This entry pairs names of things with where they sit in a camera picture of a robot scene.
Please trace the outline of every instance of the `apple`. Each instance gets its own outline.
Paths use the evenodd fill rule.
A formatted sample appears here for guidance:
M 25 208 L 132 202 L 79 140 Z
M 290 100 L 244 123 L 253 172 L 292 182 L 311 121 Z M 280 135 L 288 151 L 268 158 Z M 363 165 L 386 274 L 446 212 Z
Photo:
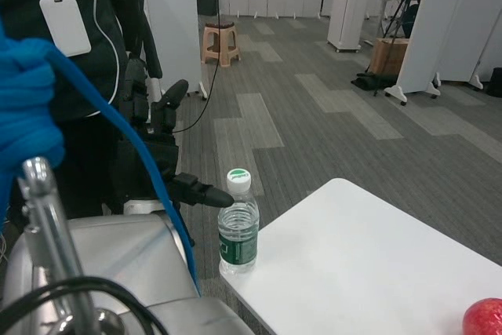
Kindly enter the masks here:
M 465 312 L 463 328 L 464 335 L 502 335 L 502 300 L 476 302 Z

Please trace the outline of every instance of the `stool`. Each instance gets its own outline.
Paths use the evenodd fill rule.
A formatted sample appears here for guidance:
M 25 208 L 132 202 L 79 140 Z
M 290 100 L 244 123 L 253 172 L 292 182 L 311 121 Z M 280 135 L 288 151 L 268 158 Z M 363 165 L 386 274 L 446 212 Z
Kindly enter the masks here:
M 206 24 L 204 28 L 204 38 L 202 39 L 202 62 L 205 63 L 207 58 L 218 59 L 220 55 L 221 67 L 230 67 L 230 61 L 233 57 L 241 60 L 241 50 L 237 43 L 237 29 L 234 23 L 221 24 L 218 30 L 217 24 Z M 209 46 L 209 36 L 214 35 L 214 43 Z M 230 37 L 234 35 L 234 45 L 230 46 Z

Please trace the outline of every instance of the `water bottle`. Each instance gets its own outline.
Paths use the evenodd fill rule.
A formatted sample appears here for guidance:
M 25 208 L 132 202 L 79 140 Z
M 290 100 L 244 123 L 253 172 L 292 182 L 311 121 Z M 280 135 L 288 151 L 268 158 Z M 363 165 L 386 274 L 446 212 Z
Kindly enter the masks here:
M 218 214 L 220 233 L 220 272 L 241 274 L 256 262 L 260 212 L 251 193 L 251 174 L 233 169 L 227 175 L 228 191 L 235 203 Z

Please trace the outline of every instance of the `id badge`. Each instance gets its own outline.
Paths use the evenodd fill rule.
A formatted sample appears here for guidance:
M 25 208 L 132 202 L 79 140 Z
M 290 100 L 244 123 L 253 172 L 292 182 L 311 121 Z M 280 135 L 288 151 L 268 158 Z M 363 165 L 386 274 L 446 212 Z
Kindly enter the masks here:
M 40 8 L 54 44 L 64 55 L 75 56 L 91 51 L 76 0 L 40 0 Z

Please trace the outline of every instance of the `blue cable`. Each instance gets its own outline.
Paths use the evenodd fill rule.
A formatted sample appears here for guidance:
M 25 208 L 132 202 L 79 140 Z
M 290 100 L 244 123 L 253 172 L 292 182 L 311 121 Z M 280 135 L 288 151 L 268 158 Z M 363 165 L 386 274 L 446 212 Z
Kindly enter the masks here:
M 188 270 L 198 290 L 194 254 L 162 176 L 148 148 L 129 123 L 101 96 L 78 67 L 52 43 L 41 39 L 7 39 L 0 22 L 0 217 L 5 219 L 10 186 L 27 158 L 46 157 L 58 166 L 64 157 L 61 132 L 49 113 L 56 68 L 101 113 L 124 133 L 150 173 L 158 198 L 178 231 Z

